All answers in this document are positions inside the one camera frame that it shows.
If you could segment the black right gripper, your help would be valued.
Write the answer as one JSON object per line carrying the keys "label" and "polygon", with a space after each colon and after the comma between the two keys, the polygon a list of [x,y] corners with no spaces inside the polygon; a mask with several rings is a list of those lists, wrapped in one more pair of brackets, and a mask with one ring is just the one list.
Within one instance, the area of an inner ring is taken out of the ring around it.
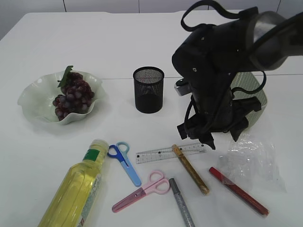
{"label": "black right gripper", "polygon": [[236,142],[248,128],[246,118],[252,111],[260,111],[261,103],[254,96],[235,99],[239,87],[231,88],[237,73],[259,71],[249,58],[254,47],[246,43],[249,25],[258,15],[258,8],[252,7],[232,13],[223,7],[216,7],[219,15],[229,19],[221,25],[201,23],[188,26],[189,37],[172,55],[172,64],[182,79],[176,83],[181,94],[191,94],[184,121],[178,126],[182,139],[198,139],[202,144],[216,150],[214,132],[229,132]]}

